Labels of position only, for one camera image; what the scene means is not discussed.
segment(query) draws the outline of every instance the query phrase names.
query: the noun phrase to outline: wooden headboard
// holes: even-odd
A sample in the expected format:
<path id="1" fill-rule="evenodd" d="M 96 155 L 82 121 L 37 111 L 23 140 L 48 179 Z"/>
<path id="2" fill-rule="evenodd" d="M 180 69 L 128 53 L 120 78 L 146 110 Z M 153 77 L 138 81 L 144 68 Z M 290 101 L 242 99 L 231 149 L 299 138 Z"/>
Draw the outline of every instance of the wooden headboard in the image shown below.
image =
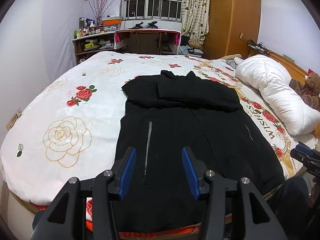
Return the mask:
<path id="1" fill-rule="evenodd" d="M 256 50 L 251 50 L 249 57 L 257 54 L 259 53 Z M 305 76 L 307 76 L 308 73 L 304 69 L 300 68 L 297 64 L 286 59 L 285 57 L 280 56 L 275 52 L 271 52 L 269 57 L 284 66 L 292 78 L 299 80 L 302 84 L 306 82 Z M 320 123 L 316 127 L 315 135 L 320 136 Z"/>

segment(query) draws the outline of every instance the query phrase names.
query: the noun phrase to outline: bolt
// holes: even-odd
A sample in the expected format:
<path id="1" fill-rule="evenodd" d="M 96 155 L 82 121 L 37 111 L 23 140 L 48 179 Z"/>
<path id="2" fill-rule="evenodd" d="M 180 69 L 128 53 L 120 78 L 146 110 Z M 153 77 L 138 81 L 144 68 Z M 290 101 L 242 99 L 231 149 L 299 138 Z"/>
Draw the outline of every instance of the bolt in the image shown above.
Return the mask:
<path id="1" fill-rule="evenodd" d="M 249 184 L 250 180 L 249 180 L 248 178 L 246 178 L 246 177 L 243 177 L 243 178 L 241 179 L 241 182 L 242 182 L 243 184 Z"/>
<path id="2" fill-rule="evenodd" d="M 77 181 L 78 181 L 78 179 L 76 177 L 72 177 L 69 179 L 70 184 L 75 184 Z"/>
<path id="3" fill-rule="evenodd" d="M 112 174 L 113 174 L 112 170 L 106 170 L 103 172 L 103 176 L 106 176 L 106 177 L 110 177 L 112 176 Z"/>
<path id="4" fill-rule="evenodd" d="M 209 176 L 209 177 L 213 177 L 214 175 L 216 175 L 216 173 L 215 173 L 214 171 L 212 171 L 212 170 L 206 171 L 205 174 L 206 174 L 207 176 Z"/>

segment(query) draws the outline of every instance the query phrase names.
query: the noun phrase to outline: wardrobe door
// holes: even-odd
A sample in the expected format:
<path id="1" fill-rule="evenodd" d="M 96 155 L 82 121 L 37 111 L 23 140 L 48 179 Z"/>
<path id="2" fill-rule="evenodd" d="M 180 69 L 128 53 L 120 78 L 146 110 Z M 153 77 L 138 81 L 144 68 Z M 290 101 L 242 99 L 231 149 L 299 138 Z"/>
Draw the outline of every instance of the wardrobe door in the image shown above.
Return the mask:
<path id="1" fill-rule="evenodd" d="M 258 40 L 260 14 L 261 0 L 234 0 L 226 55 L 239 53 L 243 59 L 248 57 L 250 49 L 246 43 L 248 40 Z"/>
<path id="2" fill-rule="evenodd" d="M 203 45 L 204 58 L 217 59 L 226 52 L 232 0 L 210 0 L 209 33 Z"/>

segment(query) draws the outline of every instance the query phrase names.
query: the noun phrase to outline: bed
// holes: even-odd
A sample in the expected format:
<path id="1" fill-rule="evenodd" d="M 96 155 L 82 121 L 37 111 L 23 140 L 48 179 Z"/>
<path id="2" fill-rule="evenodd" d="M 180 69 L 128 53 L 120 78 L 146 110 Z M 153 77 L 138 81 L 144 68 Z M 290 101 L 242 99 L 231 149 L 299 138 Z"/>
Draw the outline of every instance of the bed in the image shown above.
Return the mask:
<path id="1" fill-rule="evenodd" d="M 234 70 L 223 60 L 104 51 L 70 69 L 47 87 L 8 132 L 0 149 L 0 165 L 9 190 L 17 198 L 40 208 L 50 204 L 70 177 L 89 179 L 110 169 L 120 119 L 124 116 L 126 95 L 121 87 L 139 75 L 159 74 L 161 70 L 176 75 L 193 71 L 202 79 L 234 88 L 244 110 L 274 149 L 286 179 L 302 168 L 301 163 L 290 157 L 290 150 L 298 141 L 312 148 L 317 143 L 313 134 L 291 137 L 259 92 L 236 79 Z M 230 127 L 226 136 L 232 140 L 237 134 Z M 88 199 L 89 221 L 90 204 Z M 150 238 L 198 229 L 196 225 L 153 236 L 131 233 L 121 236 Z"/>

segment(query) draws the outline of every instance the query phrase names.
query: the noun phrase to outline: metal window grille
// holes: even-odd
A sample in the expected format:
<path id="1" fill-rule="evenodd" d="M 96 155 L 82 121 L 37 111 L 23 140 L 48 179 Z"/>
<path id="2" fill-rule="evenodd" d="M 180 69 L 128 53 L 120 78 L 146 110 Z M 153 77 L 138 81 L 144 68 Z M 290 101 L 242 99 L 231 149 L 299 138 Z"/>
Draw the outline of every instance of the metal window grille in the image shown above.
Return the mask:
<path id="1" fill-rule="evenodd" d="M 182 0 L 121 0 L 120 16 L 126 20 L 181 22 L 181 3 Z"/>

